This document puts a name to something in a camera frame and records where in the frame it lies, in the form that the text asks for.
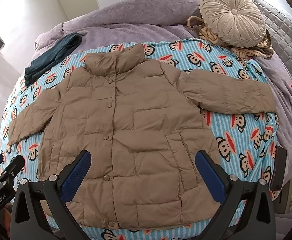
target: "round cushion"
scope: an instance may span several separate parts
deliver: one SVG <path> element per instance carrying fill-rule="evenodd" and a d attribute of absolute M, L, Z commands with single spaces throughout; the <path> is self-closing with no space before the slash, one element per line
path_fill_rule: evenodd
<path fill-rule="evenodd" d="M 207 27 L 230 45 L 253 47 L 265 36 L 263 15 L 251 0 L 201 0 L 199 9 Z"/>

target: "jacket's right sleeve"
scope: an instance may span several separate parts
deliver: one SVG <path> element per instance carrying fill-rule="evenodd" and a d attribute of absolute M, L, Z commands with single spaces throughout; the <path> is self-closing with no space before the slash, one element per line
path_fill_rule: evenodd
<path fill-rule="evenodd" d="M 193 104 L 222 114 L 276 112 L 276 103 L 266 83 L 236 79 L 203 69 L 187 74 L 161 63 L 166 78 Z"/>
<path fill-rule="evenodd" d="M 19 113 L 9 124 L 9 145 L 39 132 L 52 118 L 67 91 L 70 75 L 54 89 L 45 89 L 35 102 Z"/>

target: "metal screw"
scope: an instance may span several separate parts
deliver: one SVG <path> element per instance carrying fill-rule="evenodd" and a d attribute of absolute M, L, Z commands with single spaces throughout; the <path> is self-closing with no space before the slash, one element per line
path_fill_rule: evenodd
<path fill-rule="evenodd" d="M 57 175 L 51 175 L 49 176 L 50 181 L 55 181 L 57 179 Z"/>
<path fill-rule="evenodd" d="M 232 181 L 236 181 L 236 180 L 238 180 L 238 177 L 237 177 L 236 175 L 234 175 L 234 174 L 229 175 L 229 178 L 230 178 L 230 180 L 232 180 Z"/>
<path fill-rule="evenodd" d="M 262 185 L 266 185 L 266 181 L 265 181 L 265 179 L 260 179 L 260 180 L 259 180 L 259 183 L 262 184 Z"/>
<path fill-rule="evenodd" d="M 23 184 L 26 184 L 26 182 L 27 182 L 27 179 L 22 179 L 22 180 L 20 181 L 20 184 L 23 185 Z"/>

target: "brown puffer jacket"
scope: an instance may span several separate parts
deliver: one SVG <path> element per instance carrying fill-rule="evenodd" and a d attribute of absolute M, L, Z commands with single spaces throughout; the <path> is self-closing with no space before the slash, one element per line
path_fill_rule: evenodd
<path fill-rule="evenodd" d="M 97 228 L 164 229 L 211 218 L 219 207 L 194 165 L 205 150 L 220 163 L 198 106 L 225 113 L 275 112 L 268 84 L 145 59 L 141 44 L 93 53 L 10 123 L 9 143 L 45 128 L 39 179 L 81 150 L 92 165 L 68 207 Z"/>

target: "lavender plush bedspread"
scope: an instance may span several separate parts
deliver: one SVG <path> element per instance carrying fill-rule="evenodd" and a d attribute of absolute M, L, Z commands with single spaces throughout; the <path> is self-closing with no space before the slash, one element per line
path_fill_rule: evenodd
<path fill-rule="evenodd" d="M 191 15 L 200 16 L 200 0 L 126 0 L 89 14 L 60 23 L 39 35 L 35 41 L 38 57 L 60 38 L 79 32 L 83 35 L 79 50 L 123 42 L 175 41 L 196 37 L 184 25 Z M 269 78 L 277 102 L 280 126 L 278 141 L 288 151 L 285 182 L 292 176 L 292 83 L 291 75 L 275 54 L 271 60 L 256 59 Z"/>

